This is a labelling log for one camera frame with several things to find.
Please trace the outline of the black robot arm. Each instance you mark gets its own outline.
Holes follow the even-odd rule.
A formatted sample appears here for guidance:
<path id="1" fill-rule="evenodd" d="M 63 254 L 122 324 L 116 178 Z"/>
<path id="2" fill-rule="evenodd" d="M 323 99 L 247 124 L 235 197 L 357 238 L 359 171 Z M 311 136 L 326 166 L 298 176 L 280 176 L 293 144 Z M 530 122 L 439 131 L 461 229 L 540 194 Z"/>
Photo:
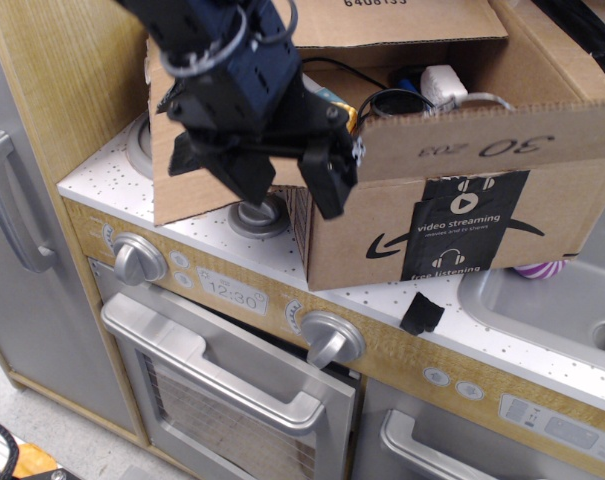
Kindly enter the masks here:
<path id="1" fill-rule="evenodd" d="M 270 1 L 124 1 L 160 48 L 174 85 L 157 110 L 185 131 L 172 176 L 205 168 L 240 199 L 260 205 L 294 159 L 322 216 L 343 214 L 364 154 L 343 108 L 304 84 L 293 42 Z"/>

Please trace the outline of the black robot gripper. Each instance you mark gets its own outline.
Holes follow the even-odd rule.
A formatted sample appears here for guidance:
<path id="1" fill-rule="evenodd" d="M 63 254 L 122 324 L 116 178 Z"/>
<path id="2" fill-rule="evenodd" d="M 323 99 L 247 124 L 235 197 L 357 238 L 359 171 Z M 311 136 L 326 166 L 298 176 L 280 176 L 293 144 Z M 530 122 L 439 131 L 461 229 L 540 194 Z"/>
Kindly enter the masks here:
<path id="1" fill-rule="evenodd" d="M 241 200 L 261 204 L 275 177 L 272 155 L 298 168 L 324 219 L 344 213 L 364 148 L 348 114 L 310 92 L 290 30 L 239 29 L 200 36 L 156 32 L 174 86 L 158 105 L 183 125 L 196 160 Z M 328 144 L 310 144 L 312 139 Z"/>

